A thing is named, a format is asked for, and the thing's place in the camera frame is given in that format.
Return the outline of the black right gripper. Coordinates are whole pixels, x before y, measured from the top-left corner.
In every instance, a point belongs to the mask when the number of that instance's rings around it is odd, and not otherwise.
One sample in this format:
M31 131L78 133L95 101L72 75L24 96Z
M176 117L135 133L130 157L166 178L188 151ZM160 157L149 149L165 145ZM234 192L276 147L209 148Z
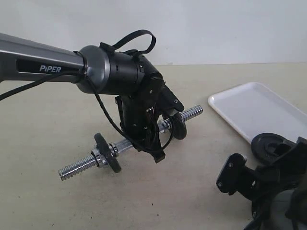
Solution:
M307 172L307 140L298 137L295 148L289 151L293 146L293 142L269 142L266 154L280 157L272 164L254 170L245 167L244 197L252 202L252 215L267 214L269 202L275 195L298 188L302 182Z

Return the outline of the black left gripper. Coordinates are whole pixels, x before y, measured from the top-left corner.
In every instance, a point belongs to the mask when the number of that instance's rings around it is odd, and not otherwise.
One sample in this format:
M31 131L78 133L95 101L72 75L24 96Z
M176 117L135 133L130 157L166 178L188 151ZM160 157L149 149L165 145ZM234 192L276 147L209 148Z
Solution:
M155 112L159 94L164 86L162 78L150 78L144 80L134 94L115 97L123 133L137 149L152 151L155 163L165 159Z

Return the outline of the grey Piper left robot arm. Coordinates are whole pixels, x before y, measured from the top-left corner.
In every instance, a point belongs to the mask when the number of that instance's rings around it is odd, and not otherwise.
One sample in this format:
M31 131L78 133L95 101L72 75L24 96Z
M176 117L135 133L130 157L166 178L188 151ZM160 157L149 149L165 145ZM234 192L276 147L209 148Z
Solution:
M0 36L1 81L25 81L26 85L3 93L1 99L48 81L69 82L84 93L113 95L120 124L114 128L133 146L149 153L155 162L165 158L158 131L158 118L165 115L165 81L146 54L156 44L152 36L144 50L119 49L148 30L130 33L114 45L88 45L68 51L7 34Z

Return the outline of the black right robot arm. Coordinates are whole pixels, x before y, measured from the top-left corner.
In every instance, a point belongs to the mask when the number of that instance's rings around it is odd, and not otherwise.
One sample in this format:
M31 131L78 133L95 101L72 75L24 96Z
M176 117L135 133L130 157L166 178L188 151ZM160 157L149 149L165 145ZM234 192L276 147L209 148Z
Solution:
M307 140L284 139L266 169L278 171L276 182L258 181L252 201L253 220L247 230L305 230L307 228Z

